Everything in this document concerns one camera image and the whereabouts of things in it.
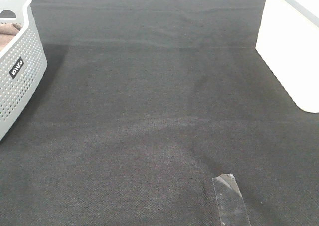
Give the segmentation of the brown microfibre towel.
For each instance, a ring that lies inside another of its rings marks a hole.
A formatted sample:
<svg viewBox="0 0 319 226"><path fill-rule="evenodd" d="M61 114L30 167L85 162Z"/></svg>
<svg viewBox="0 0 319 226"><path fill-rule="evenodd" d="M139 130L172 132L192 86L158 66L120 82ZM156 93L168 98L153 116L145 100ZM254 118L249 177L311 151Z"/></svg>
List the brown microfibre towel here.
<svg viewBox="0 0 319 226"><path fill-rule="evenodd" d="M21 37L23 25L18 23L0 24L0 54L4 55Z"/></svg>

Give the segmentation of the black table cloth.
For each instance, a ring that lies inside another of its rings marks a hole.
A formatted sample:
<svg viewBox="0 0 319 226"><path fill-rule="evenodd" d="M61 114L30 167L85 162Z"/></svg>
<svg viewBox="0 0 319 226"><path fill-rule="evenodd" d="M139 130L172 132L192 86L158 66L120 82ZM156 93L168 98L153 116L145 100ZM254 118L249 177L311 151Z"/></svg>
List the black table cloth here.
<svg viewBox="0 0 319 226"><path fill-rule="evenodd" d="M0 144L3 226L319 223L319 117L255 50L265 0L32 0L48 62Z"/></svg>

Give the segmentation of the clear adhesive tape strip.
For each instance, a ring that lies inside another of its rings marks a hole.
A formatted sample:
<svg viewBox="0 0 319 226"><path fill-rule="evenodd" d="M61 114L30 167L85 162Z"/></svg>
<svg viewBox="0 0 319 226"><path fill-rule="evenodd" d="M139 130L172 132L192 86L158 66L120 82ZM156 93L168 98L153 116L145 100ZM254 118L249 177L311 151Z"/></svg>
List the clear adhesive tape strip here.
<svg viewBox="0 0 319 226"><path fill-rule="evenodd" d="M220 174L212 179L220 224L250 226L242 194L233 174Z"/></svg>

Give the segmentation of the grey perforated laundry basket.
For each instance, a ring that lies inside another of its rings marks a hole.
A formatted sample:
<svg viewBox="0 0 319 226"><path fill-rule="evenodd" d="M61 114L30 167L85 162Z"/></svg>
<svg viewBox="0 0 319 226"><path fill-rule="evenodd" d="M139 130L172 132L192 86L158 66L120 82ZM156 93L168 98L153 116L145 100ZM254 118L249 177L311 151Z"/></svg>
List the grey perforated laundry basket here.
<svg viewBox="0 0 319 226"><path fill-rule="evenodd" d="M32 0L0 0L1 10L14 18L1 18L17 34L2 44L0 52L0 136L4 137L36 91L47 60L31 10Z"/></svg>

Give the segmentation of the white plastic storage bin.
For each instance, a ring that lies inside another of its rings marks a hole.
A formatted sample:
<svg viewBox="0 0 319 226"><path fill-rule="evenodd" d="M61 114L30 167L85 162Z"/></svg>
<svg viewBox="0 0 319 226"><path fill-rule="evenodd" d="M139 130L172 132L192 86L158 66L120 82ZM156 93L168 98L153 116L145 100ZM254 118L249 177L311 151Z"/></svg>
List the white plastic storage bin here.
<svg viewBox="0 0 319 226"><path fill-rule="evenodd" d="M257 52L303 111L319 111L319 0L265 0Z"/></svg>

